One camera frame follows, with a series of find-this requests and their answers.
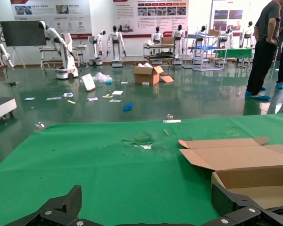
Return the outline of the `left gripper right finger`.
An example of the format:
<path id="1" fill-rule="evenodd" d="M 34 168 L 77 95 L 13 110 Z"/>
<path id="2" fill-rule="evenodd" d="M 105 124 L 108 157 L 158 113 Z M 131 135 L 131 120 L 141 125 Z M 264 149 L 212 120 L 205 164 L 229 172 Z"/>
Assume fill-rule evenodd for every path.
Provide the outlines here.
<path id="1" fill-rule="evenodd" d="M 219 217 L 205 226 L 283 226 L 283 206 L 264 209 L 250 197 L 211 185 L 211 203 Z"/>

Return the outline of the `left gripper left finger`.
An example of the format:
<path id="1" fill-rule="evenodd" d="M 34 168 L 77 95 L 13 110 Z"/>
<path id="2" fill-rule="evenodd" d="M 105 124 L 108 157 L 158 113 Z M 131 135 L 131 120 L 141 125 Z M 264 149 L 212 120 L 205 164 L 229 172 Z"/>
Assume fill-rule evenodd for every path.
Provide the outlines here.
<path id="1" fill-rule="evenodd" d="M 36 212 L 8 223 L 9 226 L 88 226 L 78 217 L 82 208 L 82 186 L 75 185 L 68 194 L 48 199 Z"/>

